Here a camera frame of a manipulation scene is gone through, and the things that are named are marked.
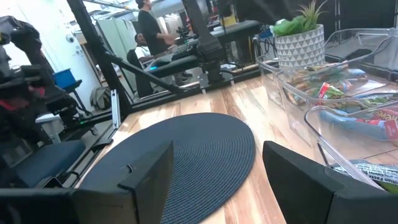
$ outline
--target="black t-shirt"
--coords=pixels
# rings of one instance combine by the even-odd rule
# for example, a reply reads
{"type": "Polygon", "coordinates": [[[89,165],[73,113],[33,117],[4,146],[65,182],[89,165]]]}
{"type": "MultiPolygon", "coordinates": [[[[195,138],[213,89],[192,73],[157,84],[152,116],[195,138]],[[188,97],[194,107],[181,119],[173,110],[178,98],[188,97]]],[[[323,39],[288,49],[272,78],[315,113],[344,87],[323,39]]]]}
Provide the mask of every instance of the black t-shirt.
{"type": "Polygon", "coordinates": [[[157,55],[167,50],[167,45],[163,39],[156,38],[157,34],[161,34],[160,27],[156,19],[147,11],[141,10],[138,14],[138,24],[151,55],[157,55]]]}

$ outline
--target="round placemat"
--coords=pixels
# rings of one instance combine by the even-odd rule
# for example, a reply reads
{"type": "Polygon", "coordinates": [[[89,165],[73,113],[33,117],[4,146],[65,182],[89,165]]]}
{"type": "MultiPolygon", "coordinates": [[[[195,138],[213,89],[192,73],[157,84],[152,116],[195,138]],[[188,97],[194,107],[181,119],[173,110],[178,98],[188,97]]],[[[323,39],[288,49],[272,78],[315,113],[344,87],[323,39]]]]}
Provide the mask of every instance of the round placemat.
{"type": "MultiPolygon", "coordinates": [[[[239,189],[254,162],[254,137],[245,123],[225,114],[198,113],[133,134],[98,164],[118,169],[165,141],[174,142],[174,166],[164,224],[198,223],[215,212],[239,189]]],[[[94,166],[80,188],[90,189],[103,175],[104,169],[94,166]]]]}

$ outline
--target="white geometric planter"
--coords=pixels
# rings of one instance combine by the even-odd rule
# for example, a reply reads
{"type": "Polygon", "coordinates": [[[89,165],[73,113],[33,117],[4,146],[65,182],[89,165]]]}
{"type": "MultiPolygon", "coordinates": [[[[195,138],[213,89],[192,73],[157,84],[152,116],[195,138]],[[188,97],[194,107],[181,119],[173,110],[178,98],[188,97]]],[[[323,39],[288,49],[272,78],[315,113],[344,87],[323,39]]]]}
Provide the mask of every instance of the white geometric planter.
{"type": "Polygon", "coordinates": [[[325,63],[324,44],[322,24],[302,34],[276,37],[279,67],[306,67],[325,63]]]}

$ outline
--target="potted plant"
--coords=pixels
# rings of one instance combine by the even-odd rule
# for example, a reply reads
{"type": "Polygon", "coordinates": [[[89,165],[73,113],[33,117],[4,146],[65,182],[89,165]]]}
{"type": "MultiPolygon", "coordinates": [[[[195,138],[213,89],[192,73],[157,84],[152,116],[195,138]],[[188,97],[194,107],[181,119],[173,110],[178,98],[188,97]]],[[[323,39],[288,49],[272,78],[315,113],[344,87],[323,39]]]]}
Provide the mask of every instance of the potted plant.
{"type": "Polygon", "coordinates": [[[302,15],[274,26],[279,67],[305,67],[325,63],[323,25],[317,24],[317,21],[323,13],[320,8],[326,1],[317,8],[316,0],[309,6],[300,5],[302,15]]]}

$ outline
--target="wooden table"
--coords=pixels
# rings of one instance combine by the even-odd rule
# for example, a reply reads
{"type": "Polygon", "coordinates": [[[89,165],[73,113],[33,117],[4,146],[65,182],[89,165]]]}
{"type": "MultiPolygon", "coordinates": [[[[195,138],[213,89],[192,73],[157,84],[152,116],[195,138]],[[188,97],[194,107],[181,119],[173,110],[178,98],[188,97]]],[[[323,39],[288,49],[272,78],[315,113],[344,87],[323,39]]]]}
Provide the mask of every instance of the wooden table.
{"type": "Polygon", "coordinates": [[[315,153],[290,130],[284,110],[268,102],[260,77],[130,114],[113,136],[112,145],[101,152],[94,164],[141,129],[174,116],[202,112],[239,118],[251,128],[256,140],[256,158],[249,176],[235,195],[203,223],[285,223],[262,162],[263,142],[275,141],[311,159],[315,158],[315,153]]]}

